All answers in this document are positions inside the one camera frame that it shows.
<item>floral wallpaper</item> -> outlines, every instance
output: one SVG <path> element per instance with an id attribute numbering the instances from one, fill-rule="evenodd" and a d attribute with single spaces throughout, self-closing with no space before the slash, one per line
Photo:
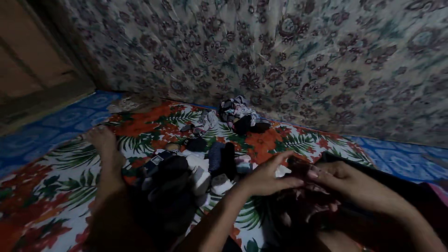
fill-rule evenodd
<path id="1" fill-rule="evenodd" d="M 446 0 L 59 0 L 113 90 L 448 147 Z"/>

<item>fingernail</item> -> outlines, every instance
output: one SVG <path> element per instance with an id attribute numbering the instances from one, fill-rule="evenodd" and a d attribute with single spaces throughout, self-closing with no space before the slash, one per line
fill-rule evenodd
<path id="1" fill-rule="evenodd" d="M 315 171 L 312 171 L 312 170 L 309 170 L 307 175 L 310 178 L 317 178 L 317 177 L 319 177 L 319 175 L 317 175 L 317 173 Z"/>

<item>pink fabric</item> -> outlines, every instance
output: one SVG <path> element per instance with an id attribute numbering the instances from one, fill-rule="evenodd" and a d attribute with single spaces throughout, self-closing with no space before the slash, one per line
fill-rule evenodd
<path id="1" fill-rule="evenodd" d="M 440 200 L 448 207 L 448 193 L 438 185 L 428 183 L 428 185 L 434 190 L 434 192 L 439 196 Z"/>

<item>foot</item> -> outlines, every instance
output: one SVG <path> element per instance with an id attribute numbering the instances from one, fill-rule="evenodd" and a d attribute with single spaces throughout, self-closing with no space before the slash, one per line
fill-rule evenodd
<path id="1" fill-rule="evenodd" d="M 102 163 L 112 161 L 114 167 L 123 167 L 126 158 L 118 151 L 115 135 L 106 126 L 97 126 L 84 134 L 84 139 L 95 146 Z"/>

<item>floral mat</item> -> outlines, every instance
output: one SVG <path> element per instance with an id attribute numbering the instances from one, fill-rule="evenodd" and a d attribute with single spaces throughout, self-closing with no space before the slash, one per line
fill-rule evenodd
<path id="1" fill-rule="evenodd" d="M 189 132 L 180 129 L 198 120 L 202 110 L 188 104 L 164 102 L 150 113 L 123 113 L 109 118 L 106 124 L 119 136 L 121 151 L 128 160 L 122 170 L 125 181 L 134 183 L 137 167 L 155 149 L 190 137 Z M 248 154 L 258 164 L 277 152 L 292 149 L 298 157 L 309 161 L 318 160 L 322 152 L 328 151 L 373 167 L 356 143 L 340 135 L 273 123 L 263 134 L 238 136 L 219 122 L 202 137 L 208 146 L 215 141 L 232 142 L 238 154 Z M 99 156 L 94 147 L 73 140 L 4 177 L 0 186 L 0 248 L 80 251 L 89 233 L 89 207 L 95 199 L 99 172 Z M 191 227 L 220 198 L 212 195 L 210 205 L 198 209 Z M 275 245 L 274 239 L 263 236 L 263 229 L 269 228 L 268 208 L 259 207 L 264 203 L 260 197 L 249 199 L 234 224 L 231 236 L 244 251 Z"/>

